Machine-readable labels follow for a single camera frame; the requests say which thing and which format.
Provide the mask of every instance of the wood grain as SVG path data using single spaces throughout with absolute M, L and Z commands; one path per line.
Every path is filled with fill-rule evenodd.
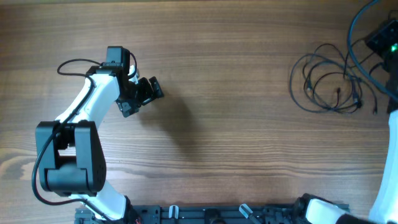
M 323 42 L 345 49 L 349 22 L 362 4 L 1 6 L 0 223 L 73 221 L 78 204 L 49 207 L 32 194 L 34 129 L 62 113 L 83 86 L 82 79 L 56 75 L 57 66 L 72 58 L 103 61 L 109 45 L 134 52 L 141 75 L 156 76 L 166 95 L 129 118 L 113 105 L 99 129 L 107 179 L 134 205 L 290 203 L 308 192 L 349 203 L 365 217 L 387 154 L 387 98 L 377 94 L 377 116 L 366 90 L 364 108 L 351 116 L 308 114 L 287 91 L 301 55 Z M 373 30 L 392 6 L 372 8 L 356 37 Z M 356 51 L 359 57 L 369 52 L 364 45 Z M 297 94 L 300 85 L 295 80 Z

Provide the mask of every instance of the green led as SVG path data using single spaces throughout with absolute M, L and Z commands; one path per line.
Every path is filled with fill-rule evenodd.
M 394 51 L 396 51 L 398 49 L 398 44 L 394 44 L 392 47 L 391 47 L 391 52 L 394 52 Z

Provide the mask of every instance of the metal clamp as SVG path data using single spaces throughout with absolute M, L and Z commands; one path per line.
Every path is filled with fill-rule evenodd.
M 248 205 L 241 204 L 241 206 L 239 206 L 239 211 L 242 213 L 242 215 L 245 218 L 250 219 L 250 221 L 252 221 L 254 224 L 261 224 L 261 222 L 259 222 L 259 220 L 257 220 L 257 218 L 254 217 L 253 211 L 249 208 Z
M 176 205 L 170 206 L 170 208 L 169 208 L 169 218 L 178 219 L 178 210 L 179 210 L 178 206 L 176 206 Z

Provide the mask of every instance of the robot end effector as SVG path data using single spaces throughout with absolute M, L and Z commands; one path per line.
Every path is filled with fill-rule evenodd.
M 135 62 L 135 65 L 131 68 L 130 55 Z M 86 74 L 102 73 L 111 73 L 117 76 L 120 96 L 116 103 L 125 118 L 137 113 L 141 106 L 164 96 L 156 77 L 152 77 L 149 80 L 146 78 L 138 79 L 139 72 L 136 58 L 128 49 L 123 47 L 108 47 L 106 61 L 99 66 L 92 66 Z

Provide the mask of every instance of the cable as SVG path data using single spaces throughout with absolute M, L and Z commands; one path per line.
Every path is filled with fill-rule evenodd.
M 95 62 L 93 60 L 88 60 L 88 59 L 73 59 L 73 60 L 68 60 L 66 62 L 63 62 L 58 68 L 57 68 L 57 72 L 60 75 L 71 75 L 71 76 L 79 76 L 79 77 L 85 77 L 87 79 L 89 79 L 89 81 L 91 82 L 90 88 L 87 92 L 87 94 L 83 97 L 83 99 L 80 101 L 80 103 L 77 105 L 77 107 L 70 113 L 70 115 L 58 126 L 58 128 L 53 131 L 53 133 L 49 136 L 49 138 L 46 140 L 46 142 L 44 143 L 42 150 L 40 151 L 39 155 L 36 158 L 35 164 L 33 166 L 33 171 L 32 171 L 32 190 L 34 195 L 36 196 L 36 198 L 41 201 L 42 203 L 46 204 L 46 205 L 66 205 L 68 203 L 73 203 L 73 202 L 81 202 L 83 204 L 85 204 L 86 207 L 92 209 L 94 212 L 96 212 L 97 214 L 101 215 L 103 218 L 105 218 L 107 221 L 112 222 L 112 220 L 110 218 L 108 218 L 103 212 L 101 212 L 99 209 L 97 209 L 94 205 L 92 205 L 91 203 L 89 203 L 89 201 L 87 201 L 87 199 L 82 199 L 82 198 L 77 198 L 77 199 L 71 199 L 71 200 L 66 200 L 66 201 L 62 201 L 62 202 L 50 202 L 46 199 L 44 199 L 40 194 L 39 191 L 37 190 L 37 184 L 36 184 L 36 175 L 37 175 L 37 170 L 39 168 L 39 164 L 43 158 L 44 152 L 47 150 L 48 146 L 50 145 L 51 141 L 53 141 L 57 134 L 62 130 L 62 128 L 65 127 L 65 125 L 68 123 L 68 121 L 70 121 L 79 111 L 79 109 L 85 104 L 86 100 L 90 97 L 92 91 L 94 90 L 95 84 L 94 84 L 94 80 L 89 76 L 89 75 L 85 75 L 85 74 L 81 74 L 81 73 L 65 73 L 65 72 L 61 72 L 60 69 L 71 62 L 77 62 L 77 61 L 83 61 L 83 62 L 91 62 L 91 63 L 95 63 L 97 65 L 100 65 L 100 63 Z
M 398 96 L 395 96 L 395 94 L 391 93 L 389 90 L 387 90 L 386 87 L 384 87 L 382 84 L 380 84 L 377 80 L 375 80 L 373 77 L 369 75 L 367 71 L 362 67 L 362 65 L 359 64 L 358 59 L 356 58 L 354 54 L 354 50 L 351 46 L 351 38 L 353 35 L 353 30 L 354 26 L 356 24 L 356 21 L 359 19 L 359 17 L 362 15 L 364 11 L 369 9 L 371 6 L 373 6 L 375 3 L 377 3 L 378 0 L 373 0 L 369 3 L 367 3 L 364 7 L 362 7 L 361 10 L 354 16 L 351 25 L 349 26 L 348 34 L 347 34 L 347 48 L 348 52 L 351 55 L 351 59 L 354 62 L 354 64 L 357 66 L 358 70 L 370 81 L 373 83 L 373 85 L 379 89 L 381 92 L 386 93 L 388 96 L 390 96 L 394 101 L 398 101 Z
M 360 61 L 359 64 L 364 63 L 367 59 L 369 59 L 370 57 L 372 57 L 372 55 L 374 55 L 374 52 L 370 53 L 368 56 L 366 56 L 364 59 L 362 59 L 362 61 Z
M 357 44 L 360 41 L 361 41 L 361 39 L 355 41 L 353 43 L 353 45 Z M 344 63 L 339 63 L 336 60 L 332 60 L 332 59 L 326 58 L 322 55 L 319 55 L 317 52 L 322 47 L 332 47 L 338 53 L 338 55 L 340 56 L 340 59 L 342 61 L 344 61 Z M 362 62 L 367 60 L 370 56 L 368 55 Z M 344 57 L 343 53 L 333 44 L 322 44 L 315 49 L 314 53 L 306 54 L 303 57 L 301 57 L 293 66 L 292 71 L 290 73 L 290 77 L 289 77 L 289 93 L 290 93 L 291 98 L 295 102 L 295 104 L 298 107 L 300 107 L 301 109 L 308 111 L 308 112 L 312 112 L 312 113 L 326 113 L 329 111 L 334 111 L 337 113 L 343 113 L 343 114 L 349 113 L 350 114 L 350 113 L 354 113 L 358 108 L 362 107 L 363 93 L 362 93 L 361 84 L 364 82 L 356 76 L 356 74 L 353 71 L 353 68 L 348 66 L 348 63 L 347 63 L 348 57 L 349 57 L 348 53 Z M 309 60 L 306 61 L 305 65 L 302 68 L 302 76 L 303 76 L 303 79 L 305 80 L 304 85 L 303 85 L 303 91 L 304 91 L 307 99 L 311 103 L 313 103 L 314 105 L 319 107 L 320 108 L 319 110 L 310 110 L 308 108 L 305 108 L 295 99 L 295 96 L 293 94 L 292 80 L 293 80 L 293 76 L 294 76 L 294 71 L 297 68 L 297 65 L 305 58 L 309 58 Z M 306 72 L 306 68 L 309 67 L 310 64 L 315 59 L 319 59 L 320 61 L 317 62 L 315 65 L 312 65 L 310 67 L 310 70 L 308 72 Z M 328 73 L 322 75 L 321 77 L 317 78 L 316 80 L 312 80 L 312 75 L 314 73 L 314 70 L 317 68 L 320 68 L 321 66 L 324 66 L 324 65 L 334 65 L 341 71 L 340 72 L 337 72 L 337 71 L 328 72 Z M 330 105 L 329 103 L 327 103 L 317 93 L 318 84 L 324 78 L 329 77 L 330 75 L 342 75 L 343 80 L 350 82 L 350 84 L 351 84 L 350 85 L 351 91 L 349 92 L 349 95 L 346 98 L 341 98 L 342 97 L 341 88 L 340 87 L 337 88 L 337 90 L 335 91 L 337 93 L 337 102 L 334 105 Z M 374 102 L 375 102 L 374 110 L 377 111 L 377 99 L 375 99 Z
M 369 76 L 372 76 L 373 71 L 375 71 L 375 69 L 377 69 L 378 67 L 383 66 L 383 65 L 384 65 L 384 63 L 382 63 L 382 62 L 379 62 L 379 63 L 375 64 L 375 65 L 369 70 Z
M 360 80 L 361 80 L 361 83 L 365 84 L 370 89 L 370 91 L 372 92 L 372 95 L 373 95 L 373 98 L 374 98 L 374 104 L 376 105 L 373 108 L 373 114 L 376 115 L 377 114 L 377 97 L 376 97 L 376 93 L 374 92 L 373 88 L 367 82 L 362 81 L 362 79 L 360 79 Z
M 132 77 L 134 77 L 134 76 L 136 75 L 137 69 L 138 69 L 138 67 L 137 67 L 136 56 L 134 56 L 134 54 L 131 53 L 131 52 L 130 52 L 130 55 L 132 56 L 132 59 L 134 59 L 134 66 L 135 66 L 135 69 L 134 69 L 134 72 L 133 72 L 131 75 L 129 75 L 129 79 L 132 78 Z

